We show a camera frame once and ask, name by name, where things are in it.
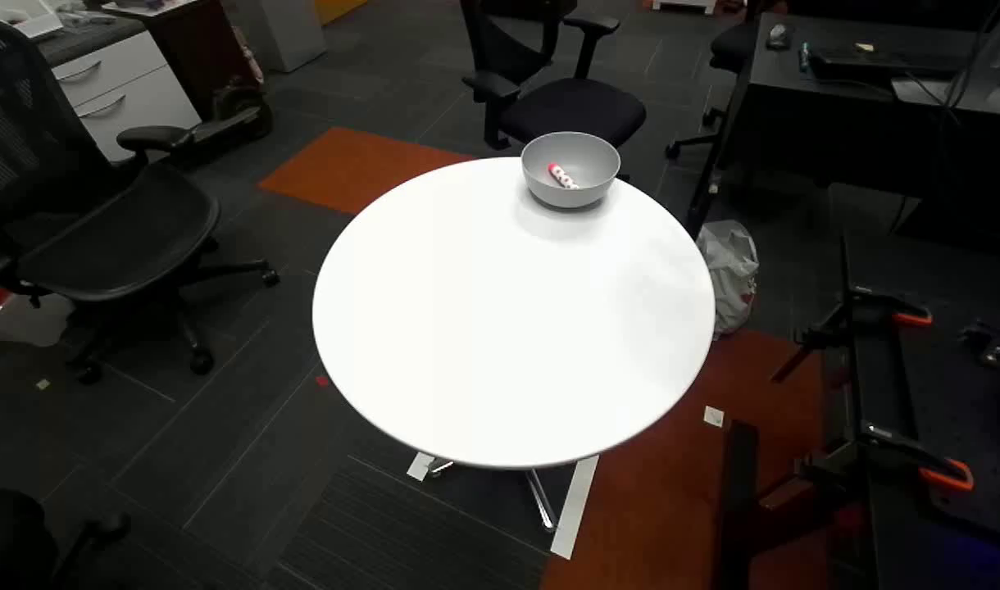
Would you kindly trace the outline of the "red and white marker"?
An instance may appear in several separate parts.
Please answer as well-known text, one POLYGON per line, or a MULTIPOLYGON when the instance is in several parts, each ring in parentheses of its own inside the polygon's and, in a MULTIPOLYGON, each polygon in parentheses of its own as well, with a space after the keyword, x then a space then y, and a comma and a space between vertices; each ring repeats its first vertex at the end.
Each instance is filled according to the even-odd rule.
POLYGON ((573 179, 567 177, 567 169, 562 164, 548 164, 548 175, 555 177, 559 187, 573 187, 573 179))

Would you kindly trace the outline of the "grey bowl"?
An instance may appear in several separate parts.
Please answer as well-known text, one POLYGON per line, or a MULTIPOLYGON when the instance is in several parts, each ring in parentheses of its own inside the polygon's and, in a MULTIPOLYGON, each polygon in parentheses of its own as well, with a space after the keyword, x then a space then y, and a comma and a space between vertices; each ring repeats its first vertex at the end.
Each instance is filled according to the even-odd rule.
POLYGON ((555 210, 601 203, 621 168, 621 150, 607 138, 587 131, 548 131, 521 149, 528 192, 555 210), (559 187, 548 164, 562 164, 573 187, 559 187))

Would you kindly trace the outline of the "round white table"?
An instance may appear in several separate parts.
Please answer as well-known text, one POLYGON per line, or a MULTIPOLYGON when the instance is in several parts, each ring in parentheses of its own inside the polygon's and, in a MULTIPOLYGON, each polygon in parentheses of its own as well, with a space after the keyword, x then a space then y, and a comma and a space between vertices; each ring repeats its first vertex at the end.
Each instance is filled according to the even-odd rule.
POLYGON ((716 290, 687 226, 621 179, 552 210, 521 164, 418 175, 338 234, 311 292, 319 362, 422 482, 463 467, 567 468, 538 520, 570 556, 601 456, 691 389, 716 339, 716 290))

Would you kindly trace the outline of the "white plastic bag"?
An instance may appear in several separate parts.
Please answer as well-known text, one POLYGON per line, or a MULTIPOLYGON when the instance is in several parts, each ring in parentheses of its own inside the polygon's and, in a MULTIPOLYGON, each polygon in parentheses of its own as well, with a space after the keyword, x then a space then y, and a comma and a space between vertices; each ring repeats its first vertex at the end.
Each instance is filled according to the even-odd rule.
POLYGON ((699 248, 716 290, 716 332, 731 334, 751 317, 757 302, 757 244, 746 222, 716 220, 699 228, 699 248))

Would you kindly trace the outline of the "black padded office chair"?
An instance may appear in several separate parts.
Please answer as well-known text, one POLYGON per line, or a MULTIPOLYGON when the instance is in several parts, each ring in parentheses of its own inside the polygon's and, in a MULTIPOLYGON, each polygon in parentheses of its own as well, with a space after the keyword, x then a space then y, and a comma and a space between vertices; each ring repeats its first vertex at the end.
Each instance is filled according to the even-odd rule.
POLYGON ((535 0, 542 45, 525 45, 499 26, 495 0, 458 0, 458 14, 473 54, 465 88, 487 107, 483 134, 493 149, 528 145, 548 131, 587 131, 627 145, 648 121, 636 96, 592 74, 596 45, 621 31, 615 17, 578 14, 563 0, 535 0), (528 88, 528 80, 552 66, 563 26, 582 34, 573 72, 528 88))

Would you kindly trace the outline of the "black desk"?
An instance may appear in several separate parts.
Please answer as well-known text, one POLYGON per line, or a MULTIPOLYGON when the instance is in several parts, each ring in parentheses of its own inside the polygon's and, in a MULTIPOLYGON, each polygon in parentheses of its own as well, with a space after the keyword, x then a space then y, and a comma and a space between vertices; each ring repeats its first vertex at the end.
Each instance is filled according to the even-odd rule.
POLYGON ((699 228, 721 169, 784 169, 919 196, 921 220, 1000 220, 1000 5, 930 21, 764 9, 687 210, 699 228))

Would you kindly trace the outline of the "white drawer cabinet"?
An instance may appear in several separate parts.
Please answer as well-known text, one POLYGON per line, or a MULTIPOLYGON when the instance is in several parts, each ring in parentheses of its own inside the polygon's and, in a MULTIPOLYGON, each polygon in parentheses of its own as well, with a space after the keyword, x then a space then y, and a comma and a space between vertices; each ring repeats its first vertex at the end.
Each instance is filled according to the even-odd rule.
POLYGON ((120 134, 142 125, 196 127, 201 116, 151 34, 64 54, 43 44, 58 88, 109 161, 130 161, 120 134))

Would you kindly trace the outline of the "black mesh office chair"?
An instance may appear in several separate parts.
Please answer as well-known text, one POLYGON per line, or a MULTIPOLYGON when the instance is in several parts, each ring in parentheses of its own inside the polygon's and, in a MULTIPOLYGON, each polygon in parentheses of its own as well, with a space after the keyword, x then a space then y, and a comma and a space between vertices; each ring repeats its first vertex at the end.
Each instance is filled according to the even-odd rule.
POLYGON ((133 127, 130 164, 113 164, 78 121, 43 49, 0 23, 0 290, 41 302, 64 294, 95 334, 68 357, 83 382, 101 378, 113 332, 133 307, 169 307, 208 375, 214 350, 186 314, 185 290, 254 273, 276 285, 267 260, 214 261, 219 203, 151 150, 185 150, 180 127, 133 127))

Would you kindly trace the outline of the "orange-handled black clamp upper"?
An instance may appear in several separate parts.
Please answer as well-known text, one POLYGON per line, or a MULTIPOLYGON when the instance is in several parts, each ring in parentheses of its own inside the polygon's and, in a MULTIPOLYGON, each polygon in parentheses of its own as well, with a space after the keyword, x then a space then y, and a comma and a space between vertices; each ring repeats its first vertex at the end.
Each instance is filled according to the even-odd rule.
POLYGON ((779 366, 775 382, 784 382, 813 350, 849 343, 863 328, 930 332, 932 326, 934 310, 924 305, 849 285, 818 326, 798 334, 798 350, 779 366))

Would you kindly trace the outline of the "orange-handled black clamp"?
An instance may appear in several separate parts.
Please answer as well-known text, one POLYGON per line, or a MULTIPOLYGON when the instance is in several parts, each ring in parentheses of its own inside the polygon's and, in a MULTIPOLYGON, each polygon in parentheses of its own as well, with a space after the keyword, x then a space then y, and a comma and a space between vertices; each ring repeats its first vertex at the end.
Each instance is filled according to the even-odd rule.
POLYGON ((784 382, 813 350, 849 343, 863 328, 930 332, 932 326, 934 310, 924 305, 849 285, 818 326, 798 334, 798 350, 779 366, 775 382, 784 382))
POLYGON ((808 456, 801 462, 804 474, 819 474, 833 482, 845 482, 849 472, 865 458, 878 456, 889 458, 897 468, 913 472, 924 489, 946 496, 971 496, 973 493, 973 468, 966 458, 946 456, 930 450, 919 440, 908 440, 897 430, 875 426, 863 418, 849 440, 833 447, 822 456, 808 456))

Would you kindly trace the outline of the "orange-handled black clamp lower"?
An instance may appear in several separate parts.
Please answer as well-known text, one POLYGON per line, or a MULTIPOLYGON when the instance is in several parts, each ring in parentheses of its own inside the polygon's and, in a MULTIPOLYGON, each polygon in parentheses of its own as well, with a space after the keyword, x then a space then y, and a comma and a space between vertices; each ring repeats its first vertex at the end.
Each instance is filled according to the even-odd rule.
POLYGON ((808 456, 801 462, 804 474, 819 474, 833 482, 845 482, 849 472, 865 458, 878 456, 889 458, 897 468, 913 472, 924 489, 946 496, 971 496, 973 493, 973 468, 966 458, 946 456, 930 450, 919 440, 908 440, 897 430, 875 426, 863 418, 849 440, 833 447, 822 456, 808 456))

